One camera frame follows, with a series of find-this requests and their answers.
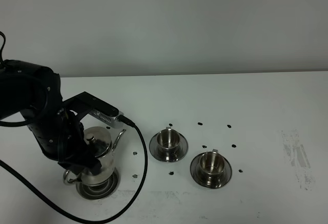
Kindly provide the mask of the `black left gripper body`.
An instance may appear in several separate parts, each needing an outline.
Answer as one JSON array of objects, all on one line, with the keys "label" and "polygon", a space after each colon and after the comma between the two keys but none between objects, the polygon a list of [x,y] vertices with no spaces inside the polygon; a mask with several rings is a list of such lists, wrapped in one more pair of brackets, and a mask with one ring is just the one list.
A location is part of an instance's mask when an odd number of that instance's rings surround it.
[{"label": "black left gripper body", "polygon": [[74,151],[77,125],[92,109],[109,116],[119,110],[88,92],[80,93],[66,101],[50,105],[46,115],[27,127],[36,138],[43,154],[58,162],[58,158],[76,157]]}]

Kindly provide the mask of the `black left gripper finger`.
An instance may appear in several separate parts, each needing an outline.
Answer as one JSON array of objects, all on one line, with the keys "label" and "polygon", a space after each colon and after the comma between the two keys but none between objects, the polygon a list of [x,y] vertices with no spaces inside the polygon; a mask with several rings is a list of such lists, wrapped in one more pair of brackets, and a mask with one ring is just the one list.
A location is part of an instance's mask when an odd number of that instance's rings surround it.
[{"label": "black left gripper finger", "polygon": [[99,174],[101,162],[98,160],[98,156],[101,153],[101,142],[97,138],[96,132],[85,132],[83,124],[79,122],[74,142],[76,164],[82,167],[79,172],[86,170],[92,175]]},{"label": "black left gripper finger", "polygon": [[87,167],[87,163],[87,157],[58,158],[58,164],[64,169],[71,171],[75,175],[81,173]]}]

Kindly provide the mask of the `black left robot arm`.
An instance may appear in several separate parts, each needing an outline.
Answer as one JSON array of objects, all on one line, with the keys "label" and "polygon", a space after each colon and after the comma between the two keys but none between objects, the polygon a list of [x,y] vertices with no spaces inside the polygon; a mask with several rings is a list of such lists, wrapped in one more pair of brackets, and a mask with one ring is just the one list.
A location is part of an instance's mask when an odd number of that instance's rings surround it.
[{"label": "black left robot arm", "polygon": [[63,100],[60,76],[50,68],[6,60],[1,67],[1,118],[17,112],[24,121],[12,126],[27,126],[47,158],[75,174],[84,169],[100,173],[101,163],[84,140],[80,120],[87,114],[117,117],[116,107],[87,92]]}]

